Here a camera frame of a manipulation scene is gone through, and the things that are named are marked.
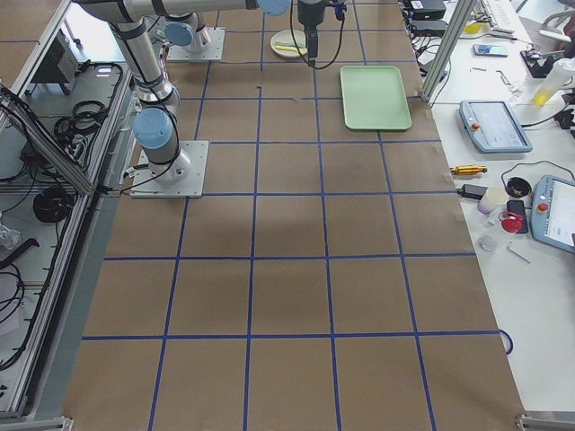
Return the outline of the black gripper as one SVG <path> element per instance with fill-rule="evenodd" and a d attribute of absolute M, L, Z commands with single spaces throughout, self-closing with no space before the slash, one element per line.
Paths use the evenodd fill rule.
<path fill-rule="evenodd" d="M 297 19 L 303 26 L 306 35 L 306 63 L 313 67 L 313 60 L 318 55 L 317 28 L 323 22 L 326 2 L 321 0 L 299 0 L 297 2 Z"/>

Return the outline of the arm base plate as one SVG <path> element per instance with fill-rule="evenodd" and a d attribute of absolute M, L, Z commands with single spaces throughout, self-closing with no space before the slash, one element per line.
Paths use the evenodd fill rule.
<path fill-rule="evenodd" d="M 204 63 L 221 61 L 224 51 L 226 29 L 205 27 L 199 32 L 184 31 L 170 41 L 167 60 L 180 63 Z"/>
<path fill-rule="evenodd" d="M 152 164 L 137 170 L 132 198 L 201 198 L 203 194 L 209 141 L 181 141 L 180 155 L 167 173 Z"/>

